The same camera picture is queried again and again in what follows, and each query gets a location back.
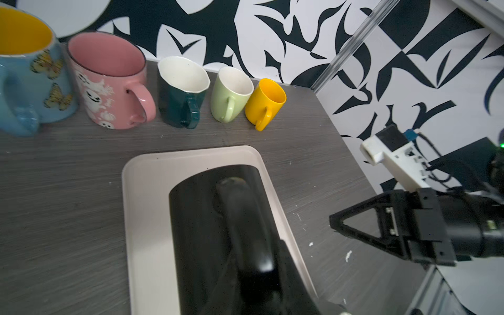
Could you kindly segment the pink ghost print mug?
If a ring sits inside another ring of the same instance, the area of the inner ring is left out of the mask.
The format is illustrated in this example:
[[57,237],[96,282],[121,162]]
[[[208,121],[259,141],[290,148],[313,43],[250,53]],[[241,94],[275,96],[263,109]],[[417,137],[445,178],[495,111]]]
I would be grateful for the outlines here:
[[113,34],[84,32],[68,41],[66,51],[80,104],[94,123],[124,130],[154,120],[147,60],[136,45]]

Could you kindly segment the blue butterfly mug yellow inside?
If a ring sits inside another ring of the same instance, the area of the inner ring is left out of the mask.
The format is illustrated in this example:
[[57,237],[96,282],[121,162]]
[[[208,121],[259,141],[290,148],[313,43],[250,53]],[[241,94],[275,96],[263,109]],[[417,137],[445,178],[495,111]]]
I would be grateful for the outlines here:
[[42,20],[1,5],[1,130],[36,135],[78,109],[61,44]]

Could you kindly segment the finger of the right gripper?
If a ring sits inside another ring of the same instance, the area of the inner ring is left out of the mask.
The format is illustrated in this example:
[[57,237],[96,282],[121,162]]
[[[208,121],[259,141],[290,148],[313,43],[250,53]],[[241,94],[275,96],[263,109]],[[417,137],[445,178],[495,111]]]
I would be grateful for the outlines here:
[[406,196],[402,190],[379,194],[330,215],[329,225],[343,236],[408,260],[409,232],[403,214]]

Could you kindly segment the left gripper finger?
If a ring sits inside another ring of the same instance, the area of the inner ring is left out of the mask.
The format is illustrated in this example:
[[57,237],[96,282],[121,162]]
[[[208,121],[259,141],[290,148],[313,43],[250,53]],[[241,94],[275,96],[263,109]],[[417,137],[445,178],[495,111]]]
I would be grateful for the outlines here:
[[346,308],[319,298],[313,298],[283,240],[275,243],[280,282],[280,314],[346,314]]

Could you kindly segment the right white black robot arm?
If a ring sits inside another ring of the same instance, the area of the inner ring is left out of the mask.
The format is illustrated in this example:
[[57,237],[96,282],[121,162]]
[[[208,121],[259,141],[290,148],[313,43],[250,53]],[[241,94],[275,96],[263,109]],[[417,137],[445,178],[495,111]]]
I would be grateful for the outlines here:
[[391,125],[361,144],[400,185],[331,215],[336,232],[400,259],[454,266],[503,255],[503,148],[482,139],[427,161],[419,131]]

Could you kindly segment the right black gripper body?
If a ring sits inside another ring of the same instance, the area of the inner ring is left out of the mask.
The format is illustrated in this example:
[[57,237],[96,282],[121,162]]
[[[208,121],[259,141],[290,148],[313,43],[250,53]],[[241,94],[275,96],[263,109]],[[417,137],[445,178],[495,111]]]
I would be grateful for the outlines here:
[[389,251],[416,263],[454,266],[458,261],[503,256],[503,205],[465,193],[394,190]]

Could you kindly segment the dark green mug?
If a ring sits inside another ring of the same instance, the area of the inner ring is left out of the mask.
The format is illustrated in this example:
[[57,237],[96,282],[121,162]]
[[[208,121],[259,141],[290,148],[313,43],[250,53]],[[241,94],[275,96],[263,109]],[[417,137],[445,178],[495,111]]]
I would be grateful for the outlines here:
[[176,128],[195,129],[211,83],[207,72],[182,56],[165,57],[157,66],[161,119]]

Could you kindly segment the black mug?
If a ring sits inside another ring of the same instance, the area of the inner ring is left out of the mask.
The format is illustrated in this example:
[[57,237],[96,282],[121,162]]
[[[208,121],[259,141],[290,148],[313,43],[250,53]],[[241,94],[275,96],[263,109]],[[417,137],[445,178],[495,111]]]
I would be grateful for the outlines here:
[[257,168],[227,165],[169,193],[183,314],[284,314],[279,235]]

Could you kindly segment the light green mug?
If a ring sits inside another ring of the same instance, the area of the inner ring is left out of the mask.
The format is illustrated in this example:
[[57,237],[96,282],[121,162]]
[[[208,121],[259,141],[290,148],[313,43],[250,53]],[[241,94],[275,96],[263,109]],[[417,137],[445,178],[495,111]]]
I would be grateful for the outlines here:
[[211,114],[221,123],[232,122],[242,112],[254,85],[241,70],[230,66],[219,70],[211,96]]

